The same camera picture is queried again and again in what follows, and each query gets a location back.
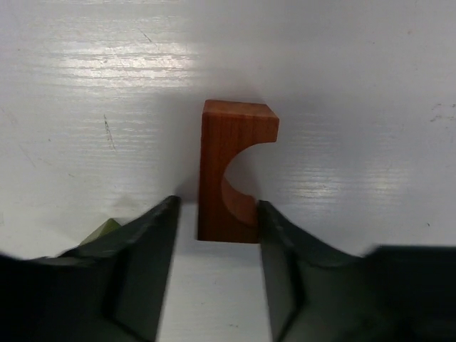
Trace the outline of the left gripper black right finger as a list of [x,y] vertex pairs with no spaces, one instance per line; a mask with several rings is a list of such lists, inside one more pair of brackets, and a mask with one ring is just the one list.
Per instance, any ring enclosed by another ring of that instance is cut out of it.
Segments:
[[273,341],[453,341],[455,248],[352,256],[257,205]]

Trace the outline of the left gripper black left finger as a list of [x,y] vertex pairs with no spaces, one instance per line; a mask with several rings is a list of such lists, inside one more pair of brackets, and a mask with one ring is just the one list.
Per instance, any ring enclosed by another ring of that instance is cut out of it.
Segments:
[[3,341],[154,341],[181,200],[55,257],[1,256]]

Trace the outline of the green triangular block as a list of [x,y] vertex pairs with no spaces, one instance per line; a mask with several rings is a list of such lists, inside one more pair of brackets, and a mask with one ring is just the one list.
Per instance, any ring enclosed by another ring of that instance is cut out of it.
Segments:
[[118,228],[121,227],[121,224],[117,222],[115,219],[110,218],[107,219],[104,223],[102,223],[97,229],[95,229],[93,232],[91,232],[81,243],[80,245],[87,244],[89,242],[92,242],[99,237],[102,237],[106,234],[109,234]]

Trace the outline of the orange arch block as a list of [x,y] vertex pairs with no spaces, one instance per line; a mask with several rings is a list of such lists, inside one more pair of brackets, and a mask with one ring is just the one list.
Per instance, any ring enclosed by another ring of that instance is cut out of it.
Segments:
[[230,162],[251,146],[274,143],[279,118],[266,104],[206,100],[200,140],[197,239],[256,244],[257,201],[225,178]]

